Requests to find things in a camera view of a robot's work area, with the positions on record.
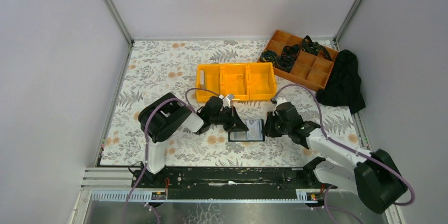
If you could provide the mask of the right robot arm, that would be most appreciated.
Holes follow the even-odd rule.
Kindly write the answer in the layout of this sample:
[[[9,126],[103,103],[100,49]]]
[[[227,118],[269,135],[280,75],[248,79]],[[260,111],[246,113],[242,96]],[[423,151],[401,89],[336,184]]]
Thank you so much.
[[[263,133],[267,137],[289,137],[293,143],[321,154],[303,166],[310,180],[358,196],[372,212],[383,213],[408,191],[391,156],[384,150],[357,150],[331,139],[320,124],[304,121],[295,106],[280,98],[268,112]]]

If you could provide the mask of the black leather card holder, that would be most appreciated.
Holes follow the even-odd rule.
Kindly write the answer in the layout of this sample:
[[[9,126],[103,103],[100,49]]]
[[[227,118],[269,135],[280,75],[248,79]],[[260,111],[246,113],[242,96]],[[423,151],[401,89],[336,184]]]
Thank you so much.
[[[263,134],[264,121],[262,119],[244,120],[247,126],[247,131],[229,132],[229,142],[264,142],[265,135]]]

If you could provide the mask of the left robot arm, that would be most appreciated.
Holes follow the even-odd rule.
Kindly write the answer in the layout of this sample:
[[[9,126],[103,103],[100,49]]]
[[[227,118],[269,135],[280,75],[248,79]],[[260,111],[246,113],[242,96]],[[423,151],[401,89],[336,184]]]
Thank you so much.
[[[248,132],[246,123],[231,105],[233,97],[232,94],[212,96],[194,111],[169,92],[144,108],[138,116],[146,140],[143,171],[156,174],[165,168],[165,142],[180,127],[197,135],[208,131],[211,125],[221,125],[228,133]]]

